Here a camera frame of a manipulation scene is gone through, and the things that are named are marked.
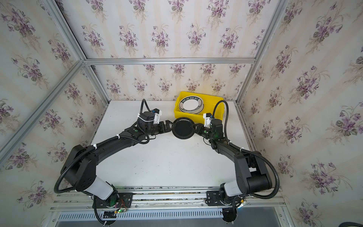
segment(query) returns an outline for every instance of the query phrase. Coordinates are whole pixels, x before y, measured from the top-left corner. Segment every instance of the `gray floor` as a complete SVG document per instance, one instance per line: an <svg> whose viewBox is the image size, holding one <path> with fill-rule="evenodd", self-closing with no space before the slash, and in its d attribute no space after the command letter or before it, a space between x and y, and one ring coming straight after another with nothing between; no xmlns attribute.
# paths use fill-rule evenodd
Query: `gray floor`
<svg viewBox="0 0 363 227"><path fill-rule="evenodd" d="M98 221L58 222L56 227L101 227ZM224 227L226 222L219 218L171 219L171 220L123 220L112 227ZM280 227L274 207L249 207L238 210L233 226Z"/></svg>

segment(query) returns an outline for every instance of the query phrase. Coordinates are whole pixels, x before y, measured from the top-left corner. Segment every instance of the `black mounting plate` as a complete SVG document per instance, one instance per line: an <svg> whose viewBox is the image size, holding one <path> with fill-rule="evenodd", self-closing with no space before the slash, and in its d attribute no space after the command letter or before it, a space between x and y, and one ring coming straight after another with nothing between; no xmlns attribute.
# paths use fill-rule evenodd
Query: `black mounting plate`
<svg viewBox="0 0 363 227"><path fill-rule="evenodd" d="M207 191L205 203L208 206L225 206L225 204L221 202L219 191Z"/></svg>
<svg viewBox="0 0 363 227"><path fill-rule="evenodd" d="M124 203L125 203L125 207L126 208L130 208L131 207L131 203L132 203L132 196L133 193L129 192L129 193L118 193L118 195L120 196L120 199L123 199ZM120 208L121 207L121 202L119 202L115 208ZM108 208L105 205L102 204L102 200L97 199L96 200L96 208L97 209L101 209L101 208Z"/></svg>

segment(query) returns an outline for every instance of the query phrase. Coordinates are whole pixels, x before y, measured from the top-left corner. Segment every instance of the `white bracket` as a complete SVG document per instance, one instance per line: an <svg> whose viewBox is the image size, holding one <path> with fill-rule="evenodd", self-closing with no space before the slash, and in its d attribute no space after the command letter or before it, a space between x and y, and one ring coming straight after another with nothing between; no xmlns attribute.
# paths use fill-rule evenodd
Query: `white bracket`
<svg viewBox="0 0 363 227"><path fill-rule="evenodd" d="M212 119L210 117L207 117L206 113L203 114L203 118L204 118L204 126L209 127L209 125L211 124Z"/></svg>
<svg viewBox="0 0 363 227"><path fill-rule="evenodd" d="M163 114L163 112L161 110L159 110L159 113L155 113L155 117L154 117L154 124L158 124L160 121L160 116Z"/></svg>

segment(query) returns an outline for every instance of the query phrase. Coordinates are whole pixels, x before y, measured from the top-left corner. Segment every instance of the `white table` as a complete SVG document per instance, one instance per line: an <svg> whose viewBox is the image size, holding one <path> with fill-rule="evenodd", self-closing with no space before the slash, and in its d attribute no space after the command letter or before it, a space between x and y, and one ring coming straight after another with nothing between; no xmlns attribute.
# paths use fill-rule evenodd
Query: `white table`
<svg viewBox="0 0 363 227"><path fill-rule="evenodd" d="M174 121L175 101L147 101L163 112L161 121ZM111 101L92 144L114 137L137 119L141 101ZM227 136L248 148L236 108L228 102ZM157 135L148 144L137 144L108 157L97 166L97 176L121 186L219 186L235 179L234 163L216 153L195 134L178 139L172 132Z"/></svg>

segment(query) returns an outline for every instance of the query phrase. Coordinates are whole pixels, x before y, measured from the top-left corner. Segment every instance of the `wall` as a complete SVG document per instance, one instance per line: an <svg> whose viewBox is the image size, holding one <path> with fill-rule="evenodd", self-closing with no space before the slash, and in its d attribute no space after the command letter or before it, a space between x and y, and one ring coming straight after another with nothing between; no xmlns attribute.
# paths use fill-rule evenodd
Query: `wall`
<svg viewBox="0 0 363 227"><path fill-rule="evenodd" d="M57 3L87 58L254 57L278 0ZM113 100L174 100L180 91L189 90L187 84L191 83L195 92L232 100L249 65L115 65L95 69ZM142 91L136 89L140 84ZM212 86L222 88L215 92Z"/></svg>
<svg viewBox="0 0 363 227"><path fill-rule="evenodd" d="M0 2L0 148L76 62L43 7L37 0ZM88 143L104 108L79 72L0 166L0 226L41 226L69 151Z"/></svg>
<svg viewBox="0 0 363 227"><path fill-rule="evenodd" d="M362 13L291 0L240 104L296 226L363 223Z"/></svg>

